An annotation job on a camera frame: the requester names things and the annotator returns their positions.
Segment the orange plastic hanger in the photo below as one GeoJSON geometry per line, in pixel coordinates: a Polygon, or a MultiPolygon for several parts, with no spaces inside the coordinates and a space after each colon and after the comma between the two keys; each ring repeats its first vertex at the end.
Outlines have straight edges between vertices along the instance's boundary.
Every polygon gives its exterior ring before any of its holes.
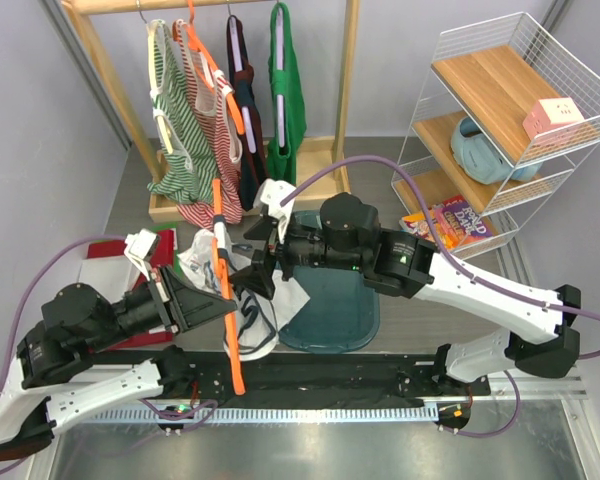
{"type": "MultiPolygon", "coordinates": [[[[230,303],[233,302],[233,292],[229,282],[229,256],[227,251],[227,229],[226,219],[222,204],[222,182],[219,178],[212,181],[213,194],[213,263],[216,278],[219,281],[223,298],[230,303]]],[[[244,384],[241,368],[240,349],[238,342],[238,330],[235,317],[236,306],[224,317],[225,339],[229,352],[229,362],[234,393],[244,395],[246,387],[244,384]]]]}

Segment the white navy-trimmed tank top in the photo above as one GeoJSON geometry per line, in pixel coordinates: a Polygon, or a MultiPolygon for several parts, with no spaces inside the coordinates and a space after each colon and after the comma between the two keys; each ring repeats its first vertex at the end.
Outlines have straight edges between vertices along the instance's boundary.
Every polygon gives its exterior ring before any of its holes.
{"type": "MultiPolygon", "coordinates": [[[[207,229],[195,233],[191,246],[178,255],[185,277],[197,288],[219,294],[220,283],[212,261],[212,239],[207,229]]],[[[233,294],[240,360],[255,361],[268,355],[278,345],[280,332],[301,309],[310,296],[294,279],[284,281],[280,271],[273,275],[274,297],[271,300],[250,290],[233,294]]]]}

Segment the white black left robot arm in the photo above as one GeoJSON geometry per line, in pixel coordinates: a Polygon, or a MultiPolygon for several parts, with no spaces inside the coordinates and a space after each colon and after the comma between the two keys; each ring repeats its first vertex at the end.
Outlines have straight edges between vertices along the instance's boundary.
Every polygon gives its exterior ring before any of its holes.
{"type": "Polygon", "coordinates": [[[85,283],[62,289],[41,308],[42,319],[18,344],[0,387],[0,462],[24,459],[59,434],[128,401],[190,391],[194,371],[174,345],[124,373],[87,386],[77,375],[112,347],[163,327],[184,333],[236,310],[234,301],[200,290],[160,267],[116,303],[85,283]]]}

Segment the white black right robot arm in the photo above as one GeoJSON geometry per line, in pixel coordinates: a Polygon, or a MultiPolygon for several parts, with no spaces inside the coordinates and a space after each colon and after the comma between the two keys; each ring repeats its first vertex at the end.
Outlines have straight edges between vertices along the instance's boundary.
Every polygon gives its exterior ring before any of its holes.
{"type": "Polygon", "coordinates": [[[245,236],[264,246],[254,252],[249,266],[231,274],[233,286],[270,299],[275,272],[289,280],[297,267],[347,270],[359,273],[364,285],[379,294],[448,305],[499,325],[486,337],[438,348],[431,380],[445,395],[509,368],[563,378],[576,363],[580,335],[568,315],[549,306],[576,305],[578,289],[528,289],[486,273],[496,286],[489,289],[478,281],[483,270],[452,266],[434,243],[383,228],[377,209],[352,194],[326,200],[316,228],[293,220],[291,206],[281,203],[285,195],[269,187],[259,193],[261,218],[245,236]]]}

